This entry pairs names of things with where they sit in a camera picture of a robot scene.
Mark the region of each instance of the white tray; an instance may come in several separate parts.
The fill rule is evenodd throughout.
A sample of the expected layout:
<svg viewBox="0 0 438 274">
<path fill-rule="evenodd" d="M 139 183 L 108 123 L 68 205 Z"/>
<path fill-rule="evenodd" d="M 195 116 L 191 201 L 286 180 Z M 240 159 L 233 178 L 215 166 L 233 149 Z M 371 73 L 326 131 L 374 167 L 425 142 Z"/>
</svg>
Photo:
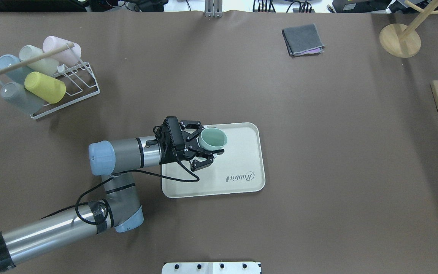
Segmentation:
<svg viewBox="0 0 438 274">
<path fill-rule="evenodd" d="M 197 170 L 199 182 L 184 183 L 162 178 L 162 190 L 169 198 L 259 191 L 265 186 L 265 170 L 258 128 L 252 123 L 208 125 L 223 130 L 228 138 L 224 153 L 212 165 Z M 162 165 L 162 175 L 193 179 L 177 163 Z"/>
</svg>

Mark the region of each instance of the blue joint cap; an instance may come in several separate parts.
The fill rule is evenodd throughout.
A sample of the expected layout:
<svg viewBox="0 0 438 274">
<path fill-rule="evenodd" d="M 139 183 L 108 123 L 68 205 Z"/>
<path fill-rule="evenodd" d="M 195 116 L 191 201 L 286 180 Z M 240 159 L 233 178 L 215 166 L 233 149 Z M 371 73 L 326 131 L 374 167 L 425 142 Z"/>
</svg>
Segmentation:
<svg viewBox="0 0 438 274">
<path fill-rule="evenodd" d="M 100 176 L 113 173 L 116 166 L 116 154 L 113 145 L 108 141 L 90 144 L 89 161 L 92 174 Z"/>
<path fill-rule="evenodd" d="M 122 224 L 116 226 L 117 232 L 127 232 L 128 230 L 135 229 L 143 223 L 143 211 L 140 208 L 131 216 L 128 220 L 124 221 Z"/>
</svg>

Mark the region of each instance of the pink object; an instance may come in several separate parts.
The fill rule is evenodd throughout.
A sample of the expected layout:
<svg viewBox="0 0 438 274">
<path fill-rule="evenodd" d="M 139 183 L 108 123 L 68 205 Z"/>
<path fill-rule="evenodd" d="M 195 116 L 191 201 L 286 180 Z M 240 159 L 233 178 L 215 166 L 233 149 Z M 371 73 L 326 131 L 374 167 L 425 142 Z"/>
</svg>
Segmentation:
<svg viewBox="0 0 438 274">
<path fill-rule="evenodd" d="M 48 52 L 64 46 L 67 43 L 70 43 L 70 41 L 55 36 L 49 36 L 43 41 L 43 51 Z M 52 58 L 62 62 L 63 64 L 66 64 L 66 66 L 68 67 L 75 66 L 75 64 L 77 64 L 77 62 L 79 61 L 80 55 L 82 54 L 82 49 L 80 49 L 79 44 L 74 43 L 74 45 L 75 46 L 72 48 L 72 51 L 75 54 L 73 54 L 72 51 L 68 49 L 52 55 Z"/>
</svg>

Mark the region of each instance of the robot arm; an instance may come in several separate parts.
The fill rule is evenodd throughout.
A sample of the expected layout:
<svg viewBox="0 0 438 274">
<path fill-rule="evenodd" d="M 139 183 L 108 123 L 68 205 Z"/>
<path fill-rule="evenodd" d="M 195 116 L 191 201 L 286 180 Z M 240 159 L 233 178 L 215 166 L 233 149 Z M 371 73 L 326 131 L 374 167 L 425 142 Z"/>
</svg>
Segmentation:
<svg viewBox="0 0 438 274">
<path fill-rule="evenodd" d="M 161 126 L 155 127 L 154 136 L 91 144 L 91 170 L 101 176 L 106 198 L 80 203 L 77 210 L 70 207 L 26 226 L 0 232 L 0 272 L 112 227 L 125 232 L 140 226 L 143 212 L 129 171 L 181 160 L 188 160 L 191 170 L 209 166 L 214 155 L 224 150 L 201 148 L 197 137 L 203 129 L 200 121 L 179 123 L 176 117 L 167 117 Z M 205 160 L 195 160 L 197 156 Z"/>
</svg>

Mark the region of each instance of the round wooden base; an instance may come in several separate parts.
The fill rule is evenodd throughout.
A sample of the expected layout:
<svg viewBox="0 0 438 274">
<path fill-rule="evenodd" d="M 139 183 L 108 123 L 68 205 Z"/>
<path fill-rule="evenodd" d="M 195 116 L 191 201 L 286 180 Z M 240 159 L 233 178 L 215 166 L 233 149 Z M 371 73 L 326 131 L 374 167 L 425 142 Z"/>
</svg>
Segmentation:
<svg viewBox="0 0 438 274">
<path fill-rule="evenodd" d="M 420 36 L 416 31 L 412 31 L 404 41 L 400 41 L 398 38 L 406 28 L 407 26 L 404 24 L 391 24 L 385 26 L 379 33 L 381 45 L 387 52 L 396 57 L 412 57 L 420 50 Z"/>
</svg>

